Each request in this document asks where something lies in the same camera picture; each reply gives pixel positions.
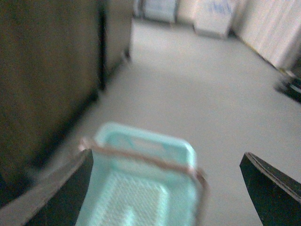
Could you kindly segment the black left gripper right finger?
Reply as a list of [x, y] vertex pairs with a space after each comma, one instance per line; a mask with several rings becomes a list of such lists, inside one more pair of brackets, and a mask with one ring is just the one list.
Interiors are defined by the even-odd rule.
[[301, 184], [251, 152], [240, 163], [246, 189], [264, 226], [301, 224]]

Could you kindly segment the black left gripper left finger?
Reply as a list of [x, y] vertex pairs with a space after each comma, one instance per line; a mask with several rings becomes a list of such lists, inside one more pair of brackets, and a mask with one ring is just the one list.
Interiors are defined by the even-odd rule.
[[74, 226], [85, 199], [94, 159], [84, 150], [0, 209], [2, 226]]

